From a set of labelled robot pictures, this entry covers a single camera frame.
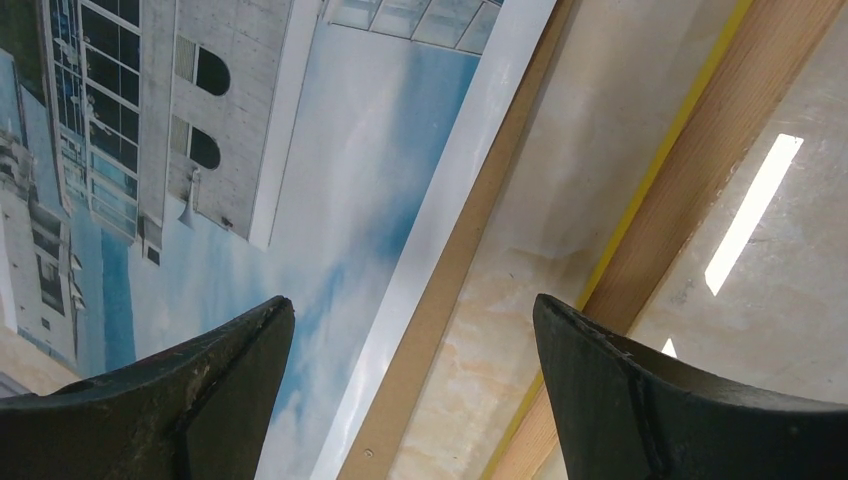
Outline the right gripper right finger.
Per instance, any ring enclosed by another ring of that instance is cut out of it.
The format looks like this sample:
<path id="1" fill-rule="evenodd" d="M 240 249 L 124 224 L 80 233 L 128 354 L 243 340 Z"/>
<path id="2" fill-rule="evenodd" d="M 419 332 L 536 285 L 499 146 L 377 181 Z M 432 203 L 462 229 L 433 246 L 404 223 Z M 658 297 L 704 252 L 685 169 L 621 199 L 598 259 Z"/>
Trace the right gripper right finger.
<path id="1" fill-rule="evenodd" d="M 847 408 L 726 379 L 548 295 L 533 325 L 571 479 L 843 479 Z"/>

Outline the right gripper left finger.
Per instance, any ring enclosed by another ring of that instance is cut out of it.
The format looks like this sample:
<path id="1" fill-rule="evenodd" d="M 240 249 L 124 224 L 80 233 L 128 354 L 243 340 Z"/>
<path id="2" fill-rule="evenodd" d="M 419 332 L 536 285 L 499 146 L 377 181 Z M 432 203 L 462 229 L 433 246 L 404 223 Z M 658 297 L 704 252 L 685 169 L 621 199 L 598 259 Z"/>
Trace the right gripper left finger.
<path id="1" fill-rule="evenodd" d="M 5 479 L 251 479 L 293 341 L 289 299 L 48 395 L 1 402 Z"/>

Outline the yellow wooden photo frame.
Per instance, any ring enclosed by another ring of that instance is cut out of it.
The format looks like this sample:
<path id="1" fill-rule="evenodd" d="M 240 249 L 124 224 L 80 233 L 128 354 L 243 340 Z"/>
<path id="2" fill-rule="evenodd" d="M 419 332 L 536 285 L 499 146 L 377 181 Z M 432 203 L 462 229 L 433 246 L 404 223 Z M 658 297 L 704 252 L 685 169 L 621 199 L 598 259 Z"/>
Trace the yellow wooden photo frame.
<path id="1" fill-rule="evenodd" d="M 558 299 L 638 343 L 631 305 L 651 292 L 704 222 L 731 176 L 840 14 L 843 1 L 748 1 L 709 81 L 587 294 Z M 564 462 L 541 371 L 541 403 L 523 425 Z"/>

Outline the clear plastic sheet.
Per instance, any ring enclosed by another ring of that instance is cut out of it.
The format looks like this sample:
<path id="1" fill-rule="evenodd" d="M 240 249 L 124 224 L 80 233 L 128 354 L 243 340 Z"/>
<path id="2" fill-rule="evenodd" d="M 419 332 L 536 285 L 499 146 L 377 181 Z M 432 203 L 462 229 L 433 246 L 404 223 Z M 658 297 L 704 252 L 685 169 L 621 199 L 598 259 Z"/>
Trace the clear plastic sheet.
<path id="1" fill-rule="evenodd" d="M 631 305 L 635 340 L 720 376 L 847 401 L 847 17 L 704 222 Z"/>

